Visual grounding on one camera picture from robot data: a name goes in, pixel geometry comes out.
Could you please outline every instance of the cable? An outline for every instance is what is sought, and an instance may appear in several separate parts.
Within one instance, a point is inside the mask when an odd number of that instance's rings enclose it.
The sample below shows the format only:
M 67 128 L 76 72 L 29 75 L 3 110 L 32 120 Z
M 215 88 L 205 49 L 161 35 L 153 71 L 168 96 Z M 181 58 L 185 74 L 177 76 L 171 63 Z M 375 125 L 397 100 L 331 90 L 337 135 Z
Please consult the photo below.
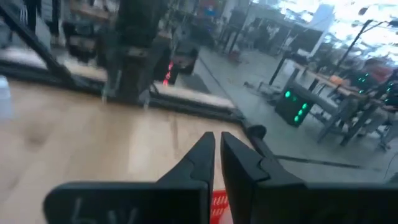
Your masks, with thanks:
M 387 170 L 386 170 L 386 173 L 384 174 L 383 180 L 386 179 L 388 170 L 390 169 L 390 166 L 391 166 L 391 162 L 394 160 L 394 158 L 396 157 L 396 155 L 398 155 L 398 152 L 394 154 L 394 156 L 391 158 L 390 162 L 388 163 Z

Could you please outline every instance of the gray floor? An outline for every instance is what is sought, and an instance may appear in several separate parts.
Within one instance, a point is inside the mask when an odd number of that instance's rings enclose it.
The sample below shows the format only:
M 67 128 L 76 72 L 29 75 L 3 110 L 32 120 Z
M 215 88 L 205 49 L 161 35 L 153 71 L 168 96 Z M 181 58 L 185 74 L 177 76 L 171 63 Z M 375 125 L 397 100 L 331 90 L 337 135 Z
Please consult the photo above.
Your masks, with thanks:
M 265 142 L 273 153 L 304 160 L 327 161 L 362 166 L 362 169 L 342 168 L 320 164 L 282 161 L 291 173 L 312 182 L 383 182 L 388 163 L 397 153 L 398 142 L 392 143 L 389 152 L 376 149 L 378 137 L 354 138 L 346 147 L 339 145 L 341 137 L 329 134 L 321 144 L 315 136 L 322 124 L 308 115 L 299 128 L 289 126 L 274 108 L 257 92 L 246 88 L 244 82 L 258 86 L 268 82 L 279 62 L 262 53 L 252 51 L 241 55 L 242 63 L 233 64 L 227 58 L 208 49 L 200 50 L 194 75 L 200 76 L 212 94 L 230 98 L 250 122 L 263 124 L 268 133 Z M 289 72 L 281 72 L 274 85 L 283 87 Z M 309 85 L 308 77 L 298 77 L 303 85 Z M 386 179 L 398 172 L 398 156 L 391 162 Z

